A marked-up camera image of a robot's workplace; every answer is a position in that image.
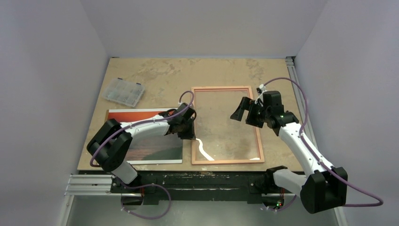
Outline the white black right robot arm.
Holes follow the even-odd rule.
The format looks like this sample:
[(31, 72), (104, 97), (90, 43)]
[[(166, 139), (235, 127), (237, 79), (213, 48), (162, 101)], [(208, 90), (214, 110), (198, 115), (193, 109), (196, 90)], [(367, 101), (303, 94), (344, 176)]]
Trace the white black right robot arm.
[(230, 118), (240, 121), (245, 111), (248, 111), (245, 123), (258, 128), (267, 124), (293, 152), (304, 171), (303, 175), (298, 175), (284, 166), (267, 169), (264, 179), (267, 190), (291, 191), (311, 214), (346, 204), (346, 170), (336, 168), (309, 143), (297, 117), (284, 110), (278, 91), (264, 91), (257, 100), (243, 97)]

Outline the sunset photo print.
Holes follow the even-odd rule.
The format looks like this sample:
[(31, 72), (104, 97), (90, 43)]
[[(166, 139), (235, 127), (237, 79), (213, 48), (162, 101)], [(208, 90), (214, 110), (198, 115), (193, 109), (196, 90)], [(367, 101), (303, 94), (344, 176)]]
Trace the sunset photo print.
[[(151, 118), (164, 111), (167, 111), (167, 108), (110, 109), (105, 119), (115, 119), (119, 123), (134, 122)], [(132, 165), (182, 163), (183, 140), (177, 134), (133, 140), (125, 160)]]

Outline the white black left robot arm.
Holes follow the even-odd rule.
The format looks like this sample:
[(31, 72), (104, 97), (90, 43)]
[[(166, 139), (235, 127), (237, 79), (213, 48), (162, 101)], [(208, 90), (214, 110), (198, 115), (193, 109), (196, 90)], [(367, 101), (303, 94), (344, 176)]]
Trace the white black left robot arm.
[(136, 169), (125, 157), (130, 146), (146, 138), (176, 134), (180, 139), (194, 140), (194, 121), (196, 111), (187, 103), (177, 109), (160, 112), (151, 118), (133, 122), (107, 120), (87, 144), (86, 150), (91, 154), (91, 166), (112, 173), (128, 192), (140, 188), (140, 179)]

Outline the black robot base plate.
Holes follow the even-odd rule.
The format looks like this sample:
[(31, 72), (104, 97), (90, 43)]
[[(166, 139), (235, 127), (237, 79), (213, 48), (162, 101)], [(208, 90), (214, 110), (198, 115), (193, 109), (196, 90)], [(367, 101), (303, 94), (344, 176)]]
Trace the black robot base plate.
[(111, 193), (138, 195), (145, 205), (159, 201), (238, 201), (275, 209), (287, 204), (290, 192), (276, 187), (265, 171), (138, 171), (124, 185), (112, 178)]

